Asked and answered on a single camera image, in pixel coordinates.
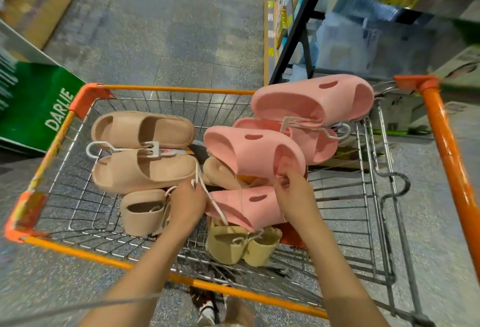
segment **person's left hand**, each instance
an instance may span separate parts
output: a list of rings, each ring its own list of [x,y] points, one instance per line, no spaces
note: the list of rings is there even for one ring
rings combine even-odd
[[[197,183],[193,189],[191,180],[185,180],[172,192],[169,225],[190,234],[207,205],[207,194],[201,186]]]

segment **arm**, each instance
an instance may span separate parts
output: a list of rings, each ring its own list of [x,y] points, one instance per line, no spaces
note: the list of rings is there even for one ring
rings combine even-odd
[[[388,326],[342,255],[333,232],[323,221],[311,185],[291,169],[286,175],[290,181],[287,190],[275,184],[278,203],[307,246],[332,326]]]
[[[190,181],[173,191],[168,226],[150,250],[110,289],[104,300],[144,297],[163,289],[171,265],[205,211],[206,196],[201,186],[194,190]],[[150,324],[157,300],[93,309],[79,327],[146,327]]]

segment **orange cart handle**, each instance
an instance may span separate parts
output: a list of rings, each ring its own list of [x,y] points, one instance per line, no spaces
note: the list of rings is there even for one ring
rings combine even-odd
[[[469,182],[459,148],[440,96],[439,80],[435,76],[396,76],[401,89],[419,90],[427,108],[427,116],[433,130],[441,162],[450,185],[453,202],[472,257],[473,266],[480,282],[480,210],[477,207],[472,186]]]

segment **person's left arm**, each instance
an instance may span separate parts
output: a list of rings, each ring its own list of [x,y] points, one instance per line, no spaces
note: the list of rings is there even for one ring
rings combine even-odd
[[[183,182],[171,197],[170,222],[135,266],[114,285],[104,300],[132,299],[163,289],[178,252],[205,211],[207,195],[200,184],[195,190]],[[79,327],[143,327],[150,324],[157,299],[96,308]]]

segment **metal wire basket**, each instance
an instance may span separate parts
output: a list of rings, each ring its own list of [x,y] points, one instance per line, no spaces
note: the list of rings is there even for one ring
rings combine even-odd
[[[210,126],[229,126],[240,117],[252,116],[253,93],[87,84],[71,104],[29,189],[21,195],[7,224],[7,237],[130,268],[155,238],[125,234],[119,219],[121,197],[101,192],[93,184],[95,160],[85,152],[93,122],[119,110],[173,114],[191,120],[197,139],[202,140]],[[375,105],[373,111],[379,112],[381,126],[376,130],[380,135],[374,135],[369,118],[352,123],[353,134],[340,144],[347,150],[321,166],[310,167],[308,180],[346,259],[373,290],[377,304],[392,315],[414,321],[422,310],[399,204],[399,196],[408,191],[410,183],[393,172],[380,106]],[[98,153],[100,157],[108,154],[105,150]],[[338,168],[349,168],[349,172],[339,173]],[[386,204],[393,213],[385,211]],[[170,275],[173,282],[220,292],[228,283],[233,287],[228,289],[231,295],[327,318],[306,249],[280,245],[269,267],[243,262],[223,265],[206,251],[206,233],[203,219],[177,256]],[[392,242],[400,245],[400,253],[392,251]],[[413,314],[397,306],[393,296],[399,266],[410,285]]]

